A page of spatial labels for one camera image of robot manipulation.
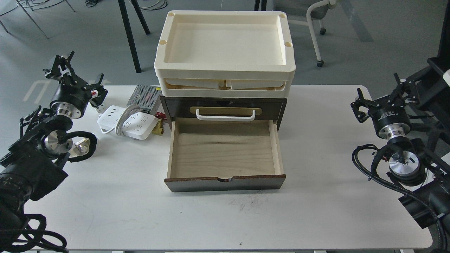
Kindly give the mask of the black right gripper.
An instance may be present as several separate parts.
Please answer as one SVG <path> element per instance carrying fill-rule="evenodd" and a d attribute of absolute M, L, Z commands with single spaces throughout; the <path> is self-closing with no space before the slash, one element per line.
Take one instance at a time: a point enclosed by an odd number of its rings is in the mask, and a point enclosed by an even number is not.
<path fill-rule="evenodd" d="M 400 79 L 397 73 L 394 73 L 394 77 L 397 86 L 389 96 L 372 101 L 365 99 L 361 88 L 357 88 L 358 96 L 351 103 L 358 122 L 363 123 L 371 118 L 379 138 L 406 137 L 412 126 L 405 105 L 420 103 L 415 82 Z"/>

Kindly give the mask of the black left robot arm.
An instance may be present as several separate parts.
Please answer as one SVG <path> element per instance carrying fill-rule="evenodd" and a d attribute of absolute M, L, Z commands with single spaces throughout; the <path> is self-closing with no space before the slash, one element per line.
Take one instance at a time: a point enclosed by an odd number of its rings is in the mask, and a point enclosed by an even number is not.
<path fill-rule="evenodd" d="M 59 87 L 49 108 L 38 107 L 20 119 L 20 138 L 9 147 L 1 165 L 1 251 L 21 253 L 34 247 L 67 253 L 66 239 L 46 229 L 41 214 L 24 213 L 28 200 L 37 201 L 55 190 L 68 176 L 66 162 L 90 158 L 97 138 L 86 131 L 69 132 L 73 120 L 83 117 L 88 104 L 103 104 L 108 91 L 103 74 L 94 84 L 77 76 L 70 62 L 74 55 L 56 56 L 45 77 Z"/>

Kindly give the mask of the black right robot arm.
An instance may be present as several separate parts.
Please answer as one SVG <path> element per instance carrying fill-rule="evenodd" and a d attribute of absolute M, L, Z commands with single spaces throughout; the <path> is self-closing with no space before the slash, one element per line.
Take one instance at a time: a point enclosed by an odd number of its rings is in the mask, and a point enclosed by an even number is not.
<path fill-rule="evenodd" d="M 358 146 L 352 153 L 356 168 L 390 190 L 421 228 L 437 226 L 434 253 L 449 252 L 449 164 L 435 153 L 437 142 L 449 144 L 449 6 L 446 6 L 440 45 L 428 66 L 400 80 L 392 93 L 365 99 L 361 89 L 351 103 L 358 122 L 371 119 L 376 135 L 387 141 Z"/>

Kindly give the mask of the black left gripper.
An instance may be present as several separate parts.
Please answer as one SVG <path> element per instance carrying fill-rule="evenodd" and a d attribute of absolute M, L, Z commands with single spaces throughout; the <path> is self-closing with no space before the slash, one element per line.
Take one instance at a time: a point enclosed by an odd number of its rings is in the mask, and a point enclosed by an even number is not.
<path fill-rule="evenodd" d="M 56 114 L 78 119 L 84 116 L 92 91 L 104 92 L 105 89 L 102 84 L 103 73 L 97 76 L 93 84 L 73 73 L 70 61 L 74 54 L 72 50 L 68 56 L 55 56 L 53 66 L 51 69 L 44 69 L 44 75 L 60 84 L 50 102 L 50 108 Z"/>

